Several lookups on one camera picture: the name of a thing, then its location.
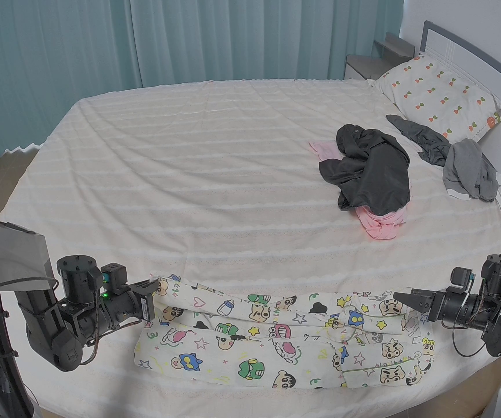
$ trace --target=yellow star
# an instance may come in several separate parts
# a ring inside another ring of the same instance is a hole
[[[351,301],[352,301],[352,297],[351,296],[345,296],[345,298],[340,297],[338,299],[338,307],[343,308],[346,303],[351,302]]]

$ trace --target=nightstand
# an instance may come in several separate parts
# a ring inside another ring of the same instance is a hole
[[[344,79],[378,79],[396,65],[413,59],[415,47],[391,32],[374,45],[381,57],[347,55]]]

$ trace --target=bed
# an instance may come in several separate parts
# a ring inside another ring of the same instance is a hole
[[[463,48],[434,25],[426,31],[429,53],[447,57],[449,47],[428,31]],[[470,70],[465,60],[447,60]],[[440,289],[454,266],[479,274],[487,254],[501,253],[498,204],[449,197],[441,168],[422,161],[387,114],[399,111],[355,80],[207,81],[83,99],[38,152],[0,219],[44,234],[52,262],[77,253],[100,266],[116,261],[130,282],[176,274],[233,293],[286,295]],[[369,238],[352,211],[338,210],[338,187],[318,172],[308,142],[331,140],[347,123],[395,136],[411,158],[408,220],[394,240]],[[501,172],[498,131],[487,135],[496,138],[485,139],[484,152]],[[492,360],[486,352],[458,356],[449,331],[435,324],[437,363],[415,386],[226,389],[136,367],[139,325],[103,339],[93,363],[61,373],[30,349],[14,297],[4,293],[3,302],[24,382],[43,407],[70,418],[378,418],[442,393]],[[456,341],[470,351],[478,337],[464,331]]]

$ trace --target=pillowcase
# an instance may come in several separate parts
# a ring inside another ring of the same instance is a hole
[[[501,120],[489,92],[425,54],[392,68],[371,85],[407,119],[441,133],[450,143],[479,141]]]

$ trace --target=gray cloth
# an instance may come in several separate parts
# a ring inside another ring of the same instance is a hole
[[[419,156],[422,160],[430,164],[444,166],[450,150],[450,143],[444,136],[426,125],[417,124],[398,115],[386,115],[386,119],[403,136],[421,146],[423,151],[419,152]]]
[[[442,180],[448,190],[465,197],[492,201],[496,198],[496,170],[483,158],[481,147],[472,139],[452,144],[444,165]]]

